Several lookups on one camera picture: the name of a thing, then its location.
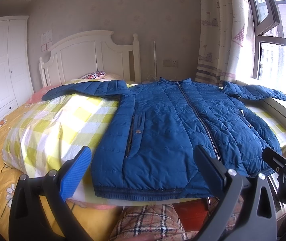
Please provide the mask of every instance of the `yellow and white plaid blanket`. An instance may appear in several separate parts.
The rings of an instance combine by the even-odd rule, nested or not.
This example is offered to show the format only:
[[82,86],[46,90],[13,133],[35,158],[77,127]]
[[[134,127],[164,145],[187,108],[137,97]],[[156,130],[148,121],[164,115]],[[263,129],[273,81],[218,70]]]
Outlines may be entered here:
[[[86,81],[88,80],[73,80],[70,83]],[[94,155],[118,108],[118,102],[73,94],[25,107],[26,113],[11,128],[5,140],[3,160],[7,165],[21,170],[29,177],[41,177],[51,169],[59,170],[62,164],[73,159],[83,146],[89,146]],[[281,147],[286,148],[286,130],[280,123],[262,109],[255,107],[250,109],[268,123],[277,135]],[[89,170],[73,195],[73,200],[124,206],[187,201],[187,199],[176,199],[133,202],[99,198],[95,196]]]

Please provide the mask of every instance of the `yellow floral bedsheet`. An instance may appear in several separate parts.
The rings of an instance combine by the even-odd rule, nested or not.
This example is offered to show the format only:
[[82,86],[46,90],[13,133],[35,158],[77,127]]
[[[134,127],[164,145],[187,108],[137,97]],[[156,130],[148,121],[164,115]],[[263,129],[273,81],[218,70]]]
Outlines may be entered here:
[[[24,104],[17,110],[0,121],[0,233],[8,240],[8,221],[12,199],[15,193],[15,186],[19,176],[19,170],[4,164],[2,160],[2,147],[9,130],[28,111],[30,104]],[[46,216],[54,232],[61,234],[57,222],[50,211],[45,197],[41,197]],[[75,217],[95,241],[107,240],[122,208],[116,207],[109,210],[97,210],[90,207],[83,208],[67,201]]]

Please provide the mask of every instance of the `jacket pocket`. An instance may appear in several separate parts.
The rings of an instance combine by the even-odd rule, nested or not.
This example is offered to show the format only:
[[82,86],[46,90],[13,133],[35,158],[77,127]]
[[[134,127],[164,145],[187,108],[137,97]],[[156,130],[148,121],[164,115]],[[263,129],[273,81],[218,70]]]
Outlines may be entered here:
[[250,122],[248,122],[247,119],[245,118],[243,110],[239,110],[237,115],[249,128],[252,128]]
[[126,158],[132,157],[140,149],[144,124],[145,124],[144,112],[142,112],[140,115],[135,114],[132,116],[131,127],[129,130],[129,136],[126,145],[126,153],[125,153]]

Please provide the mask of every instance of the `window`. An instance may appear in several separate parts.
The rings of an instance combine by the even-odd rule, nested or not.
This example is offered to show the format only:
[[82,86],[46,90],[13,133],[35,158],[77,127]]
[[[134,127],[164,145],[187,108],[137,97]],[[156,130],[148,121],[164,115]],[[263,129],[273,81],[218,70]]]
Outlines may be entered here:
[[286,0],[249,1],[256,35],[252,77],[286,94]]

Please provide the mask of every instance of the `wall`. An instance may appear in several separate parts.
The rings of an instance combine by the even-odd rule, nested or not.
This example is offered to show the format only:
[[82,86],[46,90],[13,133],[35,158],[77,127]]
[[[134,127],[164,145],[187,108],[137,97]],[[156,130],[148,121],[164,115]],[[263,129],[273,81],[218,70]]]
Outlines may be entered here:
[[0,17],[10,15],[29,15],[30,1],[0,0]]
[[[32,0],[27,47],[34,90],[41,88],[38,59],[41,33],[53,30],[53,43],[87,30],[112,30],[113,41],[126,45],[138,33],[142,80],[154,76],[153,40],[158,77],[194,78],[200,43],[199,0]],[[162,67],[163,59],[179,60],[179,67]]]

